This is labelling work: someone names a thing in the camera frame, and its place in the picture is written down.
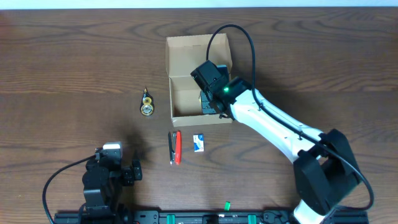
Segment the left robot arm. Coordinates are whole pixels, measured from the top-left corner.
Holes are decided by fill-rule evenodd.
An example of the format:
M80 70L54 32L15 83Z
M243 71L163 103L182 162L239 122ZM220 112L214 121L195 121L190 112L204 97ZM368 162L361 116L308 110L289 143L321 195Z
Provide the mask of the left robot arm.
M94 158L86 163L86 172L82 177L89 216L115 216L123 187L132 186L141 179L140 160L133 159L129 166L123 167L119 149L97 148Z

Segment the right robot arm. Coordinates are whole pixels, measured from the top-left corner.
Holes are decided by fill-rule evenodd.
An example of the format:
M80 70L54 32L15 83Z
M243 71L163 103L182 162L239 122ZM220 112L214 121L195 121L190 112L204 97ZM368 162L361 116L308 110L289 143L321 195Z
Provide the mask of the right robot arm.
M296 222L325 221L365 181L346 136L337 129L323 133L297 121L241 78L195 81L221 114L258 132L293 164L301 198L293 210Z

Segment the black yellow correction tape dispenser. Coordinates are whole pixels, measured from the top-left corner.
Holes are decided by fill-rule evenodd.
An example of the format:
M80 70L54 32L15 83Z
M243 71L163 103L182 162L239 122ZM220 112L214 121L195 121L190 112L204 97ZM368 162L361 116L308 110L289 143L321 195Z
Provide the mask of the black yellow correction tape dispenser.
M154 100L153 97L147 91L147 88L144 88L140 112L144 116L151 116L154 113Z

